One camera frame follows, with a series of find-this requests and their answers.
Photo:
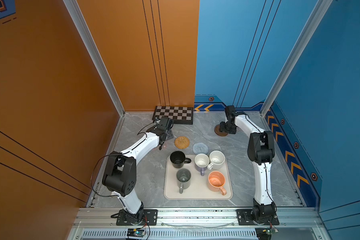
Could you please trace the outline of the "brown wooden round coaster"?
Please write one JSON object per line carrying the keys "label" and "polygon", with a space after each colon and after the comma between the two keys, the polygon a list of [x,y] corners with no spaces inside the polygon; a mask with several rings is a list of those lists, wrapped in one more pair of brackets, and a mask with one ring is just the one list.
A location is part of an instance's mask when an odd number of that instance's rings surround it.
{"label": "brown wooden round coaster", "polygon": [[218,136],[220,136],[220,137],[225,137],[225,136],[228,135],[228,133],[221,131],[220,124],[218,124],[218,125],[215,126],[214,131],[215,131],[215,133],[216,133]]}

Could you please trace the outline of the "woven rattan round coaster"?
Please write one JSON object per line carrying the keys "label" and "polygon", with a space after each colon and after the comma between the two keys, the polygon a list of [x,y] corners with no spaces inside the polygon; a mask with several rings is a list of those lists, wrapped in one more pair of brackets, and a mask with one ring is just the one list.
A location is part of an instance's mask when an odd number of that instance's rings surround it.
{"label": "woven rattan round coaster", "polygon": [[185,136],[180,136],[175,139],[174,144],[178,149],[186,149],[190,145],[190,140]]}

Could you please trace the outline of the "blue woven round coaster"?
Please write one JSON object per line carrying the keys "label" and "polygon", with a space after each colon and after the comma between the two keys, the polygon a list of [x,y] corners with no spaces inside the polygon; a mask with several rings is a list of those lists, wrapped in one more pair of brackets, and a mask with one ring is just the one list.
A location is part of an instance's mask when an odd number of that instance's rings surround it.
{"label": "blue woven round coaster", "polygon": [[192,150],[195,155],[198,155],[198,154],[207,155],[209,152],[209,147],[204,143],[195,143],[192,147]]}

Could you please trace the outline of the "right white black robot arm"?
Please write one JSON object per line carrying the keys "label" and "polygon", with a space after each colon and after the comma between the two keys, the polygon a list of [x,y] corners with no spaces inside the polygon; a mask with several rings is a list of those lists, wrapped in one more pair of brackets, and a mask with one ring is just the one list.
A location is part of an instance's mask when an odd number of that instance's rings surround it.
{"label": "right white black robot arm", "polygon": [[249,220],[258,225],[279,225],[271,191],[271,167],[275,157],[273,133],[257,126],[246,113],[237,111],[234,106],[225,107],[225,114],[226,121],[215,127],[217,135],[234,135],[237,129],[241,129],[249,137],[247,154],[255,173],[255,195]]}

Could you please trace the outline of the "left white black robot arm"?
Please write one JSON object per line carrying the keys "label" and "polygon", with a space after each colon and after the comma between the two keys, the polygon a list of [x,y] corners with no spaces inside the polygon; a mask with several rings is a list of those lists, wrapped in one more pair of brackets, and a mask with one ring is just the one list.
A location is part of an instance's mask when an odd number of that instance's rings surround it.
{"label": "left white black robot arm", "polygon": [[137,183],[137,165],[154,148],[161,149],[172,134],[174,120],[162,117],[149,128],[141,139],[129,148],[108,155],[102,185],[116,196],[123,209],[117,214],[132,224],[139,224],[144,217],[144,204],[134,190]]}

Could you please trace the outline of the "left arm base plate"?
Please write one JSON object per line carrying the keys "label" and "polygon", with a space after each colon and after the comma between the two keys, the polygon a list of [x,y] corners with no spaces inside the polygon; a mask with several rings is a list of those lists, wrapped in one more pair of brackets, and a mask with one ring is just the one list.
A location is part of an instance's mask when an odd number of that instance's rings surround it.
{"label": "left arm base plate", "polygon": [[117,226],[155,226],[158,219],[158,210],[143,209],[136,215],[132,215],[125,210],[120,210],[118,213],[116,225]]}

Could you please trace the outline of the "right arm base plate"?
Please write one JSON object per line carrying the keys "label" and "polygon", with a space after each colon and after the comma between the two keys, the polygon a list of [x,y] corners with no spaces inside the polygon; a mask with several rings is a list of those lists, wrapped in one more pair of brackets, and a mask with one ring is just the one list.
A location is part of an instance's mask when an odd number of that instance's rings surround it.
{"label": "right arm base plate", "polygon": [[250,209],[237,209],[236,214],[240,226],[278,226],[280,224],[277,215],[255,217],[253,210]]}

